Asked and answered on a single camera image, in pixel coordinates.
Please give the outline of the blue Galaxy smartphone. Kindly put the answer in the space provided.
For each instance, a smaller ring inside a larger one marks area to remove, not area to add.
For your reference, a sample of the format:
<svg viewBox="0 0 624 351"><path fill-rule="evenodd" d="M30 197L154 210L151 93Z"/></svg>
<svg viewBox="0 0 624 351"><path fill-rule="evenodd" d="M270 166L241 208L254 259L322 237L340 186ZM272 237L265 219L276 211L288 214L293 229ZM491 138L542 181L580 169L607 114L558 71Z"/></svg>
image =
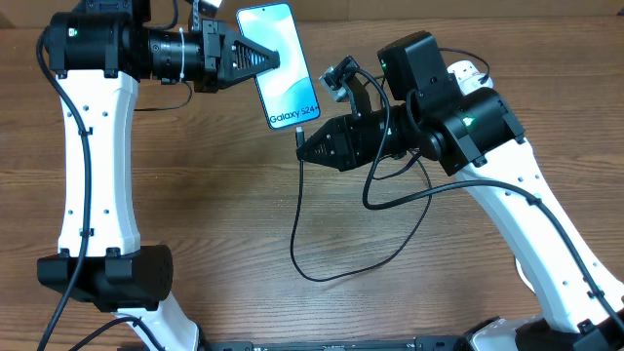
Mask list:
<svg viewBox="0 0 624 351"><path fill-rule="evenodd" d="M236 14L244 37L279 55L279 66L255 77L267 124L280 130L318 118L321 109L289 4L272 3Z"/></svg>

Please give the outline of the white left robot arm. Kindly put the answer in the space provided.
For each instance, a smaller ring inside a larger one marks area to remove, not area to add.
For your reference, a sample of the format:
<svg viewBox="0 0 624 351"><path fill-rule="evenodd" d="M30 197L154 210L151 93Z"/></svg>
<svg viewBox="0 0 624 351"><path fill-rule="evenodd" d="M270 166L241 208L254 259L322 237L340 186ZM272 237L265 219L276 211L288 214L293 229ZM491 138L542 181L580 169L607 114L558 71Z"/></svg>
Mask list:
<svg viewBox="0 0 624 351"><path fill-rule="evenodd" d="M280 64L277 52L216 20L216 11L194 2L187 28L175 32L151 24L146 1L82 1L55 14L37 41L65 137L58 250L38 260L38 280L63 300L111 313L145 350L205 350L208 342L173 295L171 250L145 246L137 230L131 134L139 83L216 93Z"/></svg>

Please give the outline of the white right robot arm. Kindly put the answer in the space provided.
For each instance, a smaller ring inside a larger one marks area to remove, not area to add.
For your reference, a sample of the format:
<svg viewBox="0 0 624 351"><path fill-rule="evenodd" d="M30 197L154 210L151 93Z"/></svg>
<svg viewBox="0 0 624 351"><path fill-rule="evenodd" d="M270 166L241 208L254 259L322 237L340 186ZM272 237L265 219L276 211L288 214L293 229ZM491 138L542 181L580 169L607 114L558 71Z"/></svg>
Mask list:
<svg viewBox="0 0 624 351"><path fill-rule="evenodd" d="M374 78L353 58L321 83L348 114L298 135L301 164L375 170L386 157L431 160L484 209L513 252L541 311L488 319L455 339L457 350L619 350L623 285L593 254L541 173L526 132L494 89L488 64L464 53L446 64L426 31L382 48Z"/></svg>

